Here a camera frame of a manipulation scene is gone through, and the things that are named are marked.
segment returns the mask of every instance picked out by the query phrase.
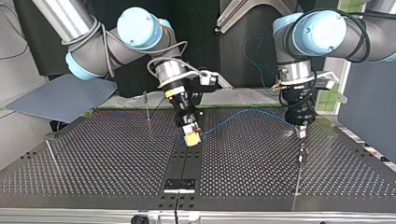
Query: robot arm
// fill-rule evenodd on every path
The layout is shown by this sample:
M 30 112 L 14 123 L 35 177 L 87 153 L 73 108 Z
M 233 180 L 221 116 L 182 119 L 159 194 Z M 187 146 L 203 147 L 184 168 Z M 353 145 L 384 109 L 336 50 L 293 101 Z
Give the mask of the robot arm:
M 384 14 L 395 13 L 395 6 L 396 1 L 376 0 L 370 7 L 375 17 L 362 20 L 339 10 L 318 9 L 274 22 L 281 96 L 289 108 L 285 119 L 296 126 L 299 137 L 305 136 L 306 125 L 315 120 L 308 103 L 318 79 L 318 74 L 311 72 L 311 57 L 344 58 L 353 63 L 395 61 L 396 21 Z
M 200 85 L 210 86 L 210 91 L 214 91 L 219 85 L 219 74 L 188 71 L 193 67 L 181 60 L 178 48 L 187 43 L 177 44 L 168 21 L 157 19 L 143 8 L 132 7 L 122 13 L 117 28 L 108 32 L 78 0 L 33 1 L 69 47 L 66 62 L 80 79 L 90 80 L 108 73 L 113 76 L 113 69 L 150 55 L 153 58 L 150 73 L 160 80 L 167 101 L 174 106 L 176 122 L 183 128 L 187 146 L 201 141 L 192 102 L 192 95 L 200 91 L 193 83 L 199 80 Z

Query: wire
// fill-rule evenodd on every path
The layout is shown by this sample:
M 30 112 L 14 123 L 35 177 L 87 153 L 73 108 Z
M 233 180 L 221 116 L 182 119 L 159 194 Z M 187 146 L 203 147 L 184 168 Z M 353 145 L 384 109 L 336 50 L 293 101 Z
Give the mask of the wire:
M 355 17 L 353 17 L 352 15 L 346 13 L 345 11 L 339 10 L 339 9 L 334 9 L 334 8 L 318 8 L 318 9 L 314 9 L 308 12 L 305 12 L 300 18 L 298 18 L 293 25 L 289 28 L 289 30 L 287 31 L 286 34 L 286 45 L 285 45 L 285 39 L 283 39 L 283 45 L 286 49 L 286 51 L 289 53 L 289 55 L 291 55 L 293 58 L 296 59 L 307 59 L 309 60 L 311 57 L 301 57 L 298 55 L 294 55 L 291 53 L 290 51 L 290 38 L 291 38 L 291 34 L 294 31 L 294 28 L 296 27 L 297 23 L 299 21 L 301 21 L 302 19 L 304 19 L 307 15 L 312 14 L 314 12 L 318 12 L 318 11 L 324 11 L 324 10 L 330 10 L 330 11 L 335 11 L 337 13 L 339 13 L 340 15 L 349 18 L 351 21 L 353 21 L 361 30 L 362 35 L 364 36 L 365 42 L 366 42 L 366 51 L 364 53 L 364 56 L 357 61 L 351 60 L 351 59 L 347 59 L 352 63 L 362 63 L 364 61 L 366 61 L 368 59 L 368 57 L 370 56 L 371 53 L 371 40 L 370 40 L 370 36 L 368 35 L 366 28 L 363 27 L 363 25 L 361 24 L 361 21 L 359 19 L 356 19 Z
M 271 113 L 271 112 L 269 112 L 269 111 L 266 111 L 266 110 L 264 110 L 264 109 L 262 109 L 262 108 L 249 108 L 249 109 L 244 109 L 244 110 L 241 110 L 241 111 L 236 112 L 235 114 L 233 114 L 233 115 L 231 115 L 230 117 L 228 117 L 227 119 L 225 119 L 223 122 L 221 122 L 221 123 L 215 125 L 213 128 L 211 128 L 211 129 L 209 129 L 208 131 L 202 133 L 202 136 L 206 136 L 206 135 L 208 135 L 208 134 L 210 134 L 210 133 L 213 133 L 215 130 L 221 128 L 223 125 L 225 125 L 226 123 L 228 123 L 230 120 L 235 119 L 236 117 L 238 117 L 238 116 L 240 116 L 240 115 L 242 115 L 242 114 L 244 114 L 244 113 L 247 113 L 247 112 L 259 112 L 259 113 L 262 113 L 262 114 L 264 114 L 264 115 L 266 115 L 266 116 L 272 117 L 272 118 L 274 118 L 274 119 L 283 120 L 286 124 L 288 124 L 289 126 L 292 126 L 292 124 L 287 123 L 282 117 L 280 117 L 280 116 L 278 116 L 278 115 L 276 115 L 276 114 L 274 114 L 274 113 Z M 182 139 L 182 138 L 180 138 L 180 137 L 178 138 L 178 141 L 179 141 L 179 143 L 180 143 L 181 145 L 184 143 L 184 139 Z
M 295 107 L 297 105 L 302 105 L 307 100 L 309 100 L 309 98 L 311 97 L 312 93 L 314 92 L 315 85 L 317 84 L 317 81 L 318 81 L 318 73 L 317 73 L 317 71 L 312 69 L 312 72 L 314 73 L 314 82 L 312 83 L 312 86 L 311 86 L 311 89 L 309 90 L 309 93 L 301 101 L 299 101 L 299 102 L 297 102 L 295 104 L 292 104 L 292 105 L 285 105 L 282 102 L 282 91 L 279 92 L 279 102 L 282 105 L 282 107 L 293 108 L 293 107 Z
M 108 73 L 110 74 L 111 77 L 115 77 L 114 70 L 113 70 L 113 67 L 111 66 L 111 61 L 110 61 L 110 51 L 108 49 L 106 27 L 103 24 L 102 24 L 102 30 L 103 30 L 103 42 L 105 45 L 106 63 L 107 63 L 107 67 L 108 67 Z
M 253 60 L 249 59 L 248 56 L 247 56 L 247 53 L 246 53 L 246 46 L 247 46 L 247 43 L 248 43 L 249 39 L 250 39 L 250 38 L 248 38 L 248 39 L 245 41 L 244 48 L 243 48 L 245 59 L 246 59 L 248 62 L 252 63 L 252 64 L 259 70 L 259 72 L 260 72 L 260 78 L 261 78 L 261 80 L 262 80 L 262 85 L 263 85 L 264 89 L 268 92 L 268 94 L 270 94 L 270 95 L 272 95 L 272 96 L 276 96 L 276 95 L 273 95 L 273 94 L 266 88 L 261 66 L 264 67 L 264 69 L 267 70 L 268 72 L 270 72 L 272 75 L 274 75 L 274 76 L 275 76 L 275 79 L 277 80 L 276 75 L 275 75 L 273 72 L 269 71 L 265 66 L 255 63 Z
M 12 7 L 10 7 L 9 5 L 0 2 L 0 7 L 5 7 L 5 8 L 7 8 L 8 10 L 10 10 L 10 11 L 15 15 L 15 17 L 18 18 L 17 12 L 16 12 Z M 14 25 L 14 24 L 12 23 L 12 21 L 8 18 L 8 16 L 6 15 L 6 13 L 5 13 L 3 10 L 1 10 L 1 9 L 0 9 L 0 11 L 3 13 L 3 15 L 4 15 L 5 18 L 6 18 L 6 20 L 9 22 L 9 24 L 12 26 L 12 28 L 15 30 L 15 32 L 17 32 L 17 34 L 26 42 L 26 46 L 25 46 L 25 48 L 23 49 L 23 51 L 22 51 L 21 53 L 18 53 L 18 54 L 12 55 L 12 56 L 7 56 L 7 57 L 0 58 L 0 60 L 7 60 L 7 59 L 17 58 L 17 57 L 21 56 L 22 54 L 24 54 L 24 53 L 29 49 L 29 44 L 27 43 L 26 39 L 24 38 L 23 33 L 20 32 L 20 31 L 17 29 L 17 27 L 15 27 L 15 25 Z
M 366 17 L 376 17 L 388 20 L 396 20 L 396 15 L 382 13 L 382 12 L 349 12 L 349 15 L 354 16 L 366 16 Z
M 152 65 L 153 63 L 156 63 L 156 62 L 159 62 L 159 61 L 174 61 L 174 62 L 177 62 L 177 63 L 181 63 L 181 64 L 185 65 L 186 67 L 190 68 L 192 71 L 195 71 L 195 72 L 197 72 L 198 74 L 201 74 L 201 71 L 200 71 L 200 70 L 196 69 L 195 67 L 193 67 L 192 65 L 190 65 L 190 64 L 188 64 L 188 63 L 183 62 L 182 60 L 179 60 L 179 59 L 176 59 L 176 58 L 171 58 L 171 57 L 158 57 L 158 58 L 151 59 L 151 61 L 149 61 L 149 62 L 148 62 L 148 65 L 147 65 L 148 71 L 149 71 L 153 76 L 155 76 L 155 77 L 157 76 L 157 74 L 154 73 L 154 72 L 151 70 L 151 65 Z
M 29 45 L 26 44 L 25 49 L 21 53 L 16 54 L 16 55 L 12 55 L 12 56 L 8 56 L 8 57 L 4 57 L 4 58 L 0 58 L 0 60 L 17 58 L 17 57 L 21 56 L 22 54 L 24 54 L 28 49 L 29 49 Z

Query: metal probe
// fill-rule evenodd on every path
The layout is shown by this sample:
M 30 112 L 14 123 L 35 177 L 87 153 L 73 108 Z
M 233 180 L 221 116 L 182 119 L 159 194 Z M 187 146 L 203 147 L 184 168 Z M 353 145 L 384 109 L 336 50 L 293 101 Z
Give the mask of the metal probe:
M 296 188 L 295 188 L 295 191 L 294 191 L 294 201 L 293 201 L 292 211 L 294 211 L 294 209 L 295 209 L 295 204 L 296 204 L 296 201 L 297 201 L 297 197 L 300 196 L 299 188 L 300 188 L 300 182 L 301 182 L 301 175 L 302 175 L 305 163 L 306 163 L 306 157 L 307 157 L 307 153 L 306 153 L 305 144 L 301 143 L 300 152 L 299 152 L 299 156 L 298 156 L 299 168 L 298 168 L 298 175 L 297 175 L 297 184 L 296 184 Z
M 148 120 L 149 120 L 149 98 L 147 91 L 143 91 L 143 103 L 146 105 L 146 112 L 148 114 Z

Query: blue cable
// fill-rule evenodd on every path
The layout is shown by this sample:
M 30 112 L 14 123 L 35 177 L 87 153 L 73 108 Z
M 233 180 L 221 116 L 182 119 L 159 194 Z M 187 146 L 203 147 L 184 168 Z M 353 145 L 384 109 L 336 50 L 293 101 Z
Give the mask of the blue cable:
M 260 49 L 260 47 L 262 46 L 262 36 L 256 37 L 256 38 L 257 38 L 258 40 L 260 40 L 259 46 L 257 47 L 257 50 L 256 50 L 256 54 L 257 54 L 257 53 L 259 53 L 259 49 Z M 257 63 L 255 63 L 253 60 L 251 60 L 251 58 L 249 59 L 249 57 L 247 56 L 247 53 L 246 53 L 246 46 L 247 46 L 247 43 L 248 43 L 249 39 L 250 39 L 250 38 L 248 38 L 248 39 L 245 41 L 245 43 L 244 43 L 243 51 L 244 51 L 245 59 L 246 59 L 248 62 L 250 62 L 251 64 L 253 64 L 253 66 L 256 67 L 257 70 L 259 70 L 259 72 L 260 72 L 260 79 L 262 80 L 262 86 L 263 86 L 264 89 L 268 92 L 268 94 L 270 94 L 270 95 L 272 95 L 272 96 L 276 96 L 276 95 L 273 95 L 273 94 L 268 90 L 268 88 L 265 87 L 265 82 L 264 82 L 262 67 L 263 67 L 266 71 L 268 71 L 269 73 L 271 73 L 272 75 L 274 75 L 276 82 L 277 82 L 277 76 L 276 76 L 276 74 L 274 74 L 273 72 L 271 72 L 270 70 L 268 70 L 268 69 L 267 69 L 265 66 L 263 66 L 262 64 L 257 64 Z
M 264 109 L 261 109 L 261 108 L 250 108 L 250 109 L 244 109 L 244 110 L 238 111 L 237 113 L 235 113 L 232 116 L 228 117 L 226 120 L 224 120 L 220 124 L 218 124 L 215 127 L 209 129 L 208 131 L 202 133 L 202 136 L 206 136 L 206 135 L 208 135 L 210 133 L 213 133 L 215 130 L 219 129 L 221 126 L 223 126 L 224 124 L 229 122 L 231 119 L 234 119 L 234 118 L 238 117 L 239 115 L 241 115 L 243 113 L 252 112 L 252 111 L 262 113 L 264 115 L 270 116 L 270 117 L 275 118 L 275 119 L 283 120 L 286 124 L 288 124 L 289 126 L 292 126 L 291 124 L 287 123 L 282 117 L 280 117 L 280 116 L 278 116 L 276 114 L 273 114 L 273 113 L 268 112 L 268 111 L 266 111 Z M 184 143 L 184 139 L 180 139 L 180 137 L 179 137 L 178 140 L 179 140 L 179 143 L 181 145 Z

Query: silver cylinder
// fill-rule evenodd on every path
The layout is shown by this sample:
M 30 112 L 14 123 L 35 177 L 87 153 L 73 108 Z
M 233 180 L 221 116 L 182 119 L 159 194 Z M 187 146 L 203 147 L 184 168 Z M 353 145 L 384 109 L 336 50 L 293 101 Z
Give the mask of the silver cylinder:
M 87 34 L 93 19 L 78 0 L 33 0 L 63 41 Z
M 158 65 L 156 72 L 157 78 L 163 83 L 171 77 L 185 73 L 186 69 L 178 62 L 169 61 Z
M 372 11 L 396 14 L 396 0 L 374 0 L 369 9 Z
M 309 61 L 280 65 L 279 69 L 281 70 L 280 79 L 284 82 L 298 82 L 298 80 L 306 80 L 312 76 Z

